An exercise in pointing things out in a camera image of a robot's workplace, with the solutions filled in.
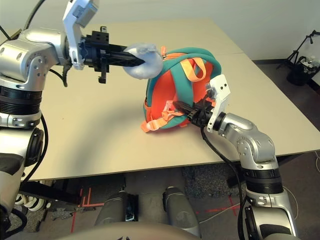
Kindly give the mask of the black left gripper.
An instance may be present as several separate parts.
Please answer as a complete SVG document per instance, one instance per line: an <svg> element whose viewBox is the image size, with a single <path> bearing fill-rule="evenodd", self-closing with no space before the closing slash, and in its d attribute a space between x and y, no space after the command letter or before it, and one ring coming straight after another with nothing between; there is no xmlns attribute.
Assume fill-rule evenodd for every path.
<svg viewBox="0 0 320 240"><path fill-rule="evenodd" d="M127 46L109 44L109 33L106 26L101 26L100 31L92 31L91 35L87 34L81 38L80 53L84 59L83 64L93 68L95 72L101 72L98 77L100 84L107 82L108 65L120 67L136 67L145 63L131 53L124 52Z"/></svg>

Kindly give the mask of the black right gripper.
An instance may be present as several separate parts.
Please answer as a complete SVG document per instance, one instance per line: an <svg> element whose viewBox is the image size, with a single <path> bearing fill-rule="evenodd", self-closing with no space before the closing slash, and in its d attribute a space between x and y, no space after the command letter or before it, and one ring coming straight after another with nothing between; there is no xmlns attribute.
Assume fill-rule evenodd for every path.
<svg viewBox="0 0 320 240"><path fill-rule="evenodd" d="M203 101L194 102L192 106L183 101L173 101L175 109L183 114L188 114L188 120L197 127L206 126L215 108L215 102L208 98Z"/></svg>

